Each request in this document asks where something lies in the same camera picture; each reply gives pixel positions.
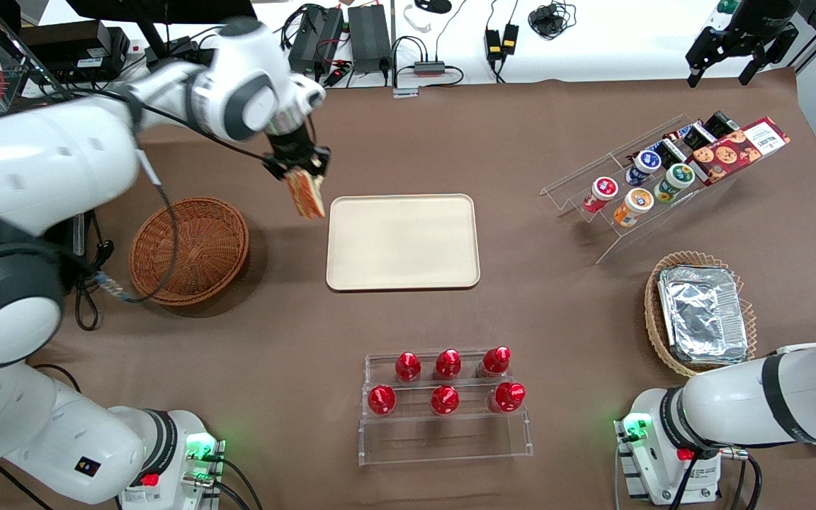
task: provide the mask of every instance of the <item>white table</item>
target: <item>white table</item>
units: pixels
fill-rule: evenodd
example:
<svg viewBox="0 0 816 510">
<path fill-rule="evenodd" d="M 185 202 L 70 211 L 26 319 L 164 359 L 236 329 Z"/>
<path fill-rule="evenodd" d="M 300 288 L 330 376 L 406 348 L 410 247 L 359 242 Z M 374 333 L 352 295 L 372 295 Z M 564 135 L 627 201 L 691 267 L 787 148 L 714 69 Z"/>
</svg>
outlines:
<svg viewBox="0 0 816 510">
<path fill-rule="evenodd" d="M 405 19 L 405 6 L 412 0 L 382 0 L 386 9 L 387 22 L 392 20 L 390 2 L 395 3 L 396 36 L 414 35 L 424 40 L 434 58 L 436 36 L 455 13 L 460 0 L 453 0 L 453 10 L 447 14 L 427 13 L 420 9 L 408 10 L 408 16 L 417 26 L 431 25 L 431 31 L 419 33 Z M 275 4 L 255 4 L 254 10 L 260 20 L 276 29 L 302 2 L 282 2 Z M 697 33 L 703 27 L 707 16 L 716 6 L 717 0 L 573 0 L 577 6 L 577 25 L 558 36 L 553 41 L 543 41 L 528 26 L 528 14 L 544 0 L 518 0 L 513 23 L 519 26 L 518 51 L 509 56 L 502 77 L 509 83 L 533 83 L 548 79 L 563 81 L 611 81 L 611 80 L 684 80 L 689 75 L 689 66 L 684 55 Z M 319 1 L 324 6 L 336 6 L 333 0 Z M 513 0 L 496 0 L 492 28 L 502 33 L 511 13 Z M 439 57 L 447 65 L 464 71 L 463 84 L 495 83 L 495 76 L 485 60 L 483 31 L 489 2 L 467 0 L 462 11 L 450 23 L 441 36 Z M 78 16 L 65 0 L 50 0 L 40 20 L 41 25 L 68 23 L 85 18 Z M 104 22 L 107 26 L 120 26 L 132 39 L 132 46 L 138 52 L 129 55 L 132 62 L 146 45 L 140 30 L 134 23 Z M 171 38 L 195 33 L 209 25 L 170 25 Z M 157 25 L 159 32 L 164 26 Z M 216 38 L 207 41 L 210 47 Z M 336 58 L 348 59 L 350 45 L 340 45 Z M 418 59 L 417 47 L 403 42 L 399 47 L 399 67 L 414 64 Z M 705 77 L 737 77 L 747 64 L 747 57 L 731 58 L 711 67 Z M 138 67 L 129 77 L 145 72 Z M 399 76 L 399 86 L 411 87 L 419 84 L 450 81 L 449 77 L 417 78 L 410 71 Z M 343 80 L 337 87 L 344 87 Z M 357 75 L 351 81 L 352 87 L 383 85 L 382 74 Z"/>
</svg>

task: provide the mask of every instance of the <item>blue lid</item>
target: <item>blue lid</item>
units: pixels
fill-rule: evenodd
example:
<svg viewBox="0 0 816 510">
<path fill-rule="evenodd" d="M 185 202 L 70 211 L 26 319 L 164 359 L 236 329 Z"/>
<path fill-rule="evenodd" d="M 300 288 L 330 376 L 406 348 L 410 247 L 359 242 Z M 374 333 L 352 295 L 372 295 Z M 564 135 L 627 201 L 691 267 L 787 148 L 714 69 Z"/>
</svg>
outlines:
<svg viewBox="0 0 816 510">
<path fill-rule="evenodd" d="M 641 161 L 641 164 L 645 166 L 645 168 L 649 168 L 651 170 L 657 170 L 660 168 L 660 154 L 657 154 L 654 151 L 641 151 L 638 152 L 638 161 Z"/>
</svg>

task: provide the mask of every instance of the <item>black box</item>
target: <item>black box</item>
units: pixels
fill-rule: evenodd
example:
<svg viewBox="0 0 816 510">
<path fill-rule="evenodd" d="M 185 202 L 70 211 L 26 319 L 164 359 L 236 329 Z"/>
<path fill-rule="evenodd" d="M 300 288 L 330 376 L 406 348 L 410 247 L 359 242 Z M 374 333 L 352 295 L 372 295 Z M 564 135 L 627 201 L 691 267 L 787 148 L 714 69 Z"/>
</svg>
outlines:
<svg viewBox="0 0 816 510">
<path fill-rule="evenodd" d="M 330 60 L 336 56 L 338 40 L 342 38 L 344 17 L 342 9 L 307 7 L 301 15 L 295 42 L 288 54 L 292 72 L 307 72 L 320 77 L 329 74 Z"/>
<path fill-rule="evenodd" d="M 111 55 L 113 39 L 99 21 L 28 26 L 21 39 L 43 64 Z"/>
<path fill-rule="evenodd" d="M 355 72 L 375 72 L 392 67 L 392 45 L 383 6 L 349 7 L 352 62 Z"/>
</svg>

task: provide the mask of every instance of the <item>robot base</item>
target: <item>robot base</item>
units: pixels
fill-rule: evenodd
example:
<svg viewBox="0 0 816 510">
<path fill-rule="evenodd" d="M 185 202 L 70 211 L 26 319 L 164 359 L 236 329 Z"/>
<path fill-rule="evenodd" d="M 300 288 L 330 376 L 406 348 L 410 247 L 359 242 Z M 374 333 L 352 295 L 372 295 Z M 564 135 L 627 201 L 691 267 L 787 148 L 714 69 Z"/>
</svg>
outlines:
<svg viewBox="0 0 816 510">
<path fill-rule="evenodd" d="M 682 461 L 678 448 L 667 438 L 660 416 L 660 402 L 666 390 L 648 390 L 635 398 L 631 413 L 616 422 L 621 442 L 624 436 L 635 434 L 641 436 L 638 441 L 619 446 L 625 451 L 626 446 L 634 460 L 635 470 L 644 485 L 653 504 L 670 504 L 676 496 L 679 484 L 690 461 Z M 682 503 L 709 503 L 718 497 L 717 482 L 720 479 L 720 456 L 699 460 L 694 464 L 691 477 L 686 485 Z"/>
<path fill-rule="evenodd" d="M 211 464 L 188 459 L 188 453 L 208 453 L 220 455 L 224 441 L 218 443 L 203 422 L 188 411 L 169 411 L 169 416 L 178 427 L 178 443 L 166 470 L 159 475 L 159 481 L 152 487 L 128 487 L 119 494 L 122 510 L 210 510 L 218 501 L 212 489 L 204 490 L 181 483 L 185 472 L 201 472 L 216 475 Z"/>
</svg>

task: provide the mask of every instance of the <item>red bottle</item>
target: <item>red bottle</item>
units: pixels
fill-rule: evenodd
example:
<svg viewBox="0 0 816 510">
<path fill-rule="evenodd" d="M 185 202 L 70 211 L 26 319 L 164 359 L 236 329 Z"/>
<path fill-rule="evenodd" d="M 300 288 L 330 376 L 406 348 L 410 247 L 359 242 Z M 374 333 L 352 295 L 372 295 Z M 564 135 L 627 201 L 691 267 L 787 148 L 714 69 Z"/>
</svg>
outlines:
<svg viewBox="0 0 816 510">
<path fill-rule="evenodd" d="M 521 407 L 524 400 L 524 386 L 505 382 L 489 392 L 489 410 L 494 413 L 511 413 Z"/>
<path fill-rule="evenodd" d="M 395 391 L 388 385 L 378 385 L 367 394 L 367 407 L 382 417 L 391 414 L 395 411 Z"/>
<path fill-rule="evenodd" d="M 459 392 L 450 385 L 441 385 L 430 396 L 430 409 L 441 417 L 459 409 Z"/>
<path fill-rule="evenodd" d="M 454 348 L 447 348 L 436 357 L 436 368 L 433 371 L 434 380 L 454 380 L 462 371 L 462 356 Z"/>
<path fill-rule="evenodd" d="M 487 354 L 483 355 L 480 364 L 477 365 L 477 373 L 475 375 L 479 378 L 501 377 L 502 374 L 505 374 L 506 370 L 509 369 L 509 358 L 511 358 L 511 356 L 512 352 L 509 351 L 507 346 L 498 346 L 498 348 L 490 349 L 487 351 Z"/>
<path fill-rule="evenodd" d="M 421 361 L 412 352 L 402 352 L 395 361 L 395 375 L 400 380 L 411 382 L 421 375 Z"/>
</svg>

